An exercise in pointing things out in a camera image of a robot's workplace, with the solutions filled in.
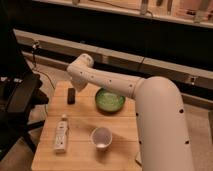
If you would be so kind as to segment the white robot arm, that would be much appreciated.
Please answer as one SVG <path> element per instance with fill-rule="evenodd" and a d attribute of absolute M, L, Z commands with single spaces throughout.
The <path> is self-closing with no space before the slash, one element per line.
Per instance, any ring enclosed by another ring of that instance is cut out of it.
<path fill-rule="evenodd" d="M 139 156 L 143 171 L 194 171 L 181 93 L 167 78 L 141 78 L 97 70 L 88 54 L 67 67 L 71 83 L 91 83 L 135 101 Z"/>

